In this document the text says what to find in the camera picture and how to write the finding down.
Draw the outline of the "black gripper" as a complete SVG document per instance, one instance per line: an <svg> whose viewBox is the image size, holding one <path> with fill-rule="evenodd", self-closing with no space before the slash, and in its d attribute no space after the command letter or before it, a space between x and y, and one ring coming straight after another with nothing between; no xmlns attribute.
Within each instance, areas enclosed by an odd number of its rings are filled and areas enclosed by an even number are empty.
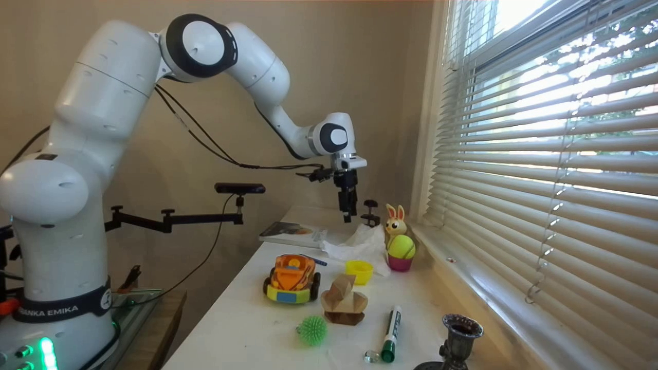
<svg viewBox="0 0 658 370"><path fill-rule="evenodd" d="M313 164L309 171L301 171L301 177L309 181L333 181L333 185L340 189L340 198L337 198L340 211L346 213L346 223L351 223L351 217L358 213L356 211L358 171L363 168L366 164L367 161L361 157L337 159L326 166Z"/></svg>

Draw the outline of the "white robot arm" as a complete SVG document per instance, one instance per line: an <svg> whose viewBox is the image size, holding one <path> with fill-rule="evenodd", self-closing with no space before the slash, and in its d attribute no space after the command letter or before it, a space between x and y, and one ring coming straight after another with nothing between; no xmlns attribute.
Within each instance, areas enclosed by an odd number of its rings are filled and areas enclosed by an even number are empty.
<svg viewBox="0 0 658 370"><path fill-rule="evenodd" d="M18 308L0 323L2 370L94 370L115 351L104 189L156 85L217 74L250 95L292 157L330 161L342 211L353 211L351 178L366 161L356 155L351 117L293 124L283 108L289 74L248 26L180 15L150 32L108 20L78 54L46 149L0 177L0 210L23 252Z"/></svg>

